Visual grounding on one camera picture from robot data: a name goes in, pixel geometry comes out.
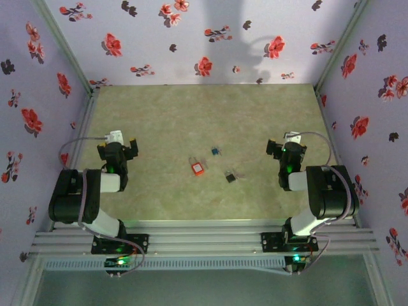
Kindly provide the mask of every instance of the grey cable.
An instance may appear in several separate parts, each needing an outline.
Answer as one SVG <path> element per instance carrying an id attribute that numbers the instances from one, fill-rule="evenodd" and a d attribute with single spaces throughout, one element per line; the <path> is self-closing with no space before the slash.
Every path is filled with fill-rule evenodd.
<path id="1" fill-rule="evenodd" d="M 303 273 L 304 271 L 306 271 L 307 269 L 309 269 L 312 265 L 314 265 L 314 264 L 320 259 L 320 257 L 323 255 L 323 252 L 324 252 L 325 250 L 327 250 L 327 248 L 328 248 L 328 246 L 329 246 L 329 244 L 330 244 L 330 241 L 331 241 L 331 240 L 330 240 L 330 237 L 329 237 L 329 236 L 327 236 L 327 235 L 318 235 L 318 234 L 316 234 L 316 231 L 319 230 L 320 228 L 322 228 L 323 226 L 329 225 L 329 224 L 331 224 L 331 223 L 333 223 L 333 222 L 337 222 L 337 221 L 339 221 L 339 220 L 343 220 L 345 217 L 347 217 L 347 215 L 349 214 L 350 209 L 351 209 L 351 192 L 350 192 L 350 188 L 349 188 L 349 186 L 348 186 L 348 184 L 347 184 L 346 179 L 343 177 L 343 175 L 342 175 L 339 171 L 337 171 L 335 168 L 333 168 L 333 167 L 331 167 L 331 166 L 328 165 L 328 163 L 330 162 L 330 159 L 332 158 L 332 146 L 331 146 L 332 144 L 330 143 L 329 139 L 327 139 L 324 135 L 322 135 L 322 134 L 320 134 L 320 133 L 317 133 L 317 132 L 301 132 L 301 133 L 297 133 L 297 134 L 295 134 L 295 135 L 287 136 L 287 138 L 292 138 L 292 137 L 296 137 L 296 136 L 300 136 L 300 135 L 305 135 L 305 134 L 317 135 L 317 136 L 323 138 L 323 139 L 325 140 L 325 142 L 328 144 L 328 147 L 329 147 L 329 158 L 328 158 L 326 164 L 324 164 L 324 165 L 321 166 L 321 167 L 322 167 L 322 168 L 328 168 L 328 169 L 330 169 L 330 170 L 331 170 L 332 172 L 334 172 L 334 173 L 338 176 L 338 178 L 342 181 L 342 183 L 343 183 L 343 185 L 344 185 L 344 189 L 346 190 L 346 194 L 347 194 L 347 204 L 346 204 L 346 209 L 344 210 L 343 214 L 341 214 L 339 217 L 333 218 L 333 219 L 330 219 L 330 220 L 327 220 L 327 221 L 325 221 L 325 222 L 323 222 L 323 223 L 321 223 L 321 224 L 319 224 L 319 225 L 317 225 L 316 227 L 314 227 L 314 228 L 311 229 L 311 231 L 310 231 L 311 237 L 314 237 L 314 238 L 319 238 L 319 237 L 320 237 L 320 238 L 327 238 L 328 240 L 327 240 L 326 245 L 321 249 L 320 253 L 319 253 L 319 254 L 317 255 L 317 257 L 315 258 L 315 260 L 312 261 L 310 264 L 308 264 L 308 265 L 303 269 L 303 271 L 298 272 L 298 274 Z"/>
<path id="2" fill-rule="evenodd" d="M 80 138 L 72 139 L 72 140 L 70 140 L 69 142 L 66 142 L 66 143 L 64 143 L 63 145 L 61 145 L 61 148 L 59 149 L 59 152 L 58 152 L 58 159 L 59 159 L 59 161 L 61 162 L 61 164 L 62 164 L 62 166 L 64 167 L 64 169 L 68 169 L 68 167 L 67 167 L 67 166 L 64 164 L 64 162 L 62 161 L 62 158 L 61 158 L 62 150 L 63 150 L 67 145 L 69 145 L 70 143 L 77 142 L 77 141 L 79 141 L 79 140 L 105 140 L 105 137 L 80 137 Z"/>
<path id="3" fill-rule="evenodd" d="M 121 275 L 125 275 L 125 274 L 128 274 L 128 273 L 134 272 L 137 268 L 139 268 L 140 266 L 143 265 L 143 263 L 145 262 L 145 257 L 146 257 L 145 252 L 143 251 L 143 249 L 138 244 L 136 244 L 136 243 L 134 243 L 132 241 L 129 241 L 129 240 L 109 237 L 109 236 L 106 236 L 106 235 L 102 235 L 100 233 L 96 233 L 95 231 L 87 228 L 82 223 L 82 217 L 84 216 L 84 210 L 85 210 L 85 201 L 86 201 L 86 198 L 87 198 L 87 177 L 86 177 L 87 170 L 88 169 L 85 169 L 84 172 L 82 172 L 82 181 L 83 181 L 83 184 L 82 184 L 82 199 L 81 199 L 81 207 L 80 207 L 79 216 L 78 216 L 78 225 L 83 230 L 87 231 L 91 235 L 97 236 L 98 238 L 104 238 L 104 239 L 109 239 L 109 240 L 113 240 L 113 241 L 118 241 L 118 242 L 122 242 L 124 244 L 132 245 L 133 247 L 136 247 L 142 254 L 142 260 L 135 267 L 133 267 L 132 269 L 130 269 L 130 270 L 126 271 L 126 272 L 123 272 L 121 274 L 117 274 L 116 276 L 120 277 Z"/>
<path id="4" fill-rule="evenodd" d="M 292 138 L 292 137 L 296 137 L 296 136 L 300 136 L 300 135 L 316 135 L 322 139 L 325 140 L 325 142 L 327 143 L 327 146 L 329 147 L 329 158 L 327 160 L 327 162 L 324 165 L 329 164 L 330 160 L 332 159 L 332 144 L 330 143 L 329 139 L 327 139 L 324 135 L 318 133 L 318 132 L 301 132 L 301 133 L 297 133 L 295 135 L 289 135 L 287 136 L 287 138 Z"/>

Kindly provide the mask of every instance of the white label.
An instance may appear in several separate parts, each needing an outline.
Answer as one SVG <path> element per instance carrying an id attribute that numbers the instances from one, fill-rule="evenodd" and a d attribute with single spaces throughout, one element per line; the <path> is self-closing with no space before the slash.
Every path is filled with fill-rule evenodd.
<path id="1" fill-rule="evenodd" d="M 110 132 L 109 135 L 105 135 L 105 142 L 106 144 L 119 142 L 121 145 L 124 145 L 122 132 L 119 130 Z"/>
<path id="2" fill-rule="evenodd" d="M 195 172 L 203 171 L 203 168 L 201 167 L 200 164 L 195 164 L 195 165 L 193 166 L 193 169 L 194 169 Z"/>

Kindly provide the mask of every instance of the metal frame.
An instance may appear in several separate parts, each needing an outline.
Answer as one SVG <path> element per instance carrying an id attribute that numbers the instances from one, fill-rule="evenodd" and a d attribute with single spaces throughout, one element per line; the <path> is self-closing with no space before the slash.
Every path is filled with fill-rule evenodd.
<path id="1" fill-rule="evenodd" d="M 280 232 L 283 221 L 140 221 L 125 224 L 128 233 L 150 235 L 149 258 L 294 255 L 263 253 L 260 234 Z M 324 227 L 319 233 L 331 238 L 327 254 L 365 254 L 378 248 L 371 229 L 357 228 L 354 219 Z M 77 226 L 55 223 L 51 232 L 37 233 L 30 253 L 42 258 L 88 258 L 93 236 Z M 318 238 L 320 246 L 327 238 Z"/>

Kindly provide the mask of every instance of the beige floor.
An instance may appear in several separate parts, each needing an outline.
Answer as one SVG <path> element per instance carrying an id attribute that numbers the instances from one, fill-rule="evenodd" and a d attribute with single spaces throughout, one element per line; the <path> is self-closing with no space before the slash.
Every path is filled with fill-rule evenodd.
<path id="1" fill-rule="evenodd" d="M 140 155 L 128 162 L 123 193 L 101 194 L 111 216 L 130 220 L 284 219 L 307 207 L 307 193 L 284 192 L 269 138 L 286 131 L 326 134 L 311 85 L 162 85 L 102 88 L 89 136 L 120 129 L 136 137 Z M 304 136 L 303 167 L 328 157 L 324 141 Z M 95 142 L 82 168 L 100 168 Z M 211 154 L 212 146 L 222 156 Z M 189 157 L 206 159 L 195 177 Z M 224 172 L 245 175 L 228 183 Z"/>

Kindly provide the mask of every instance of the black mounting plate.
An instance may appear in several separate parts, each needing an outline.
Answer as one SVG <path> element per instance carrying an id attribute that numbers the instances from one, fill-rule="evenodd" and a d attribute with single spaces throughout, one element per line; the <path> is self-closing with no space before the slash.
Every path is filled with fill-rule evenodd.
<path id="1" fill-rule="evenodd" d="M 299 241 L 298 243 L 284 243 L 284 234 L 280 232 L 276 233 L 261 233 L 261 245 L 264 253 L 268 252 L 316 252 L 319 250 L 317 240 L 312 237 L 305 241 Z"/>
<path id="2" fill-rule="evenodd" d="M 135 244 L 139 245 L 143 249 L 144 253 L 147 253 L 147 248 L 149 246 L 148 234 L 127 234 L 126 240 L 132 241 Z M 133 248 L 129 244 L 123 244 L 122 242 L 98 238 L 94 236 L 91 254 L 112 255 L 112 254 L 131 254 L 132 252 Z"/>

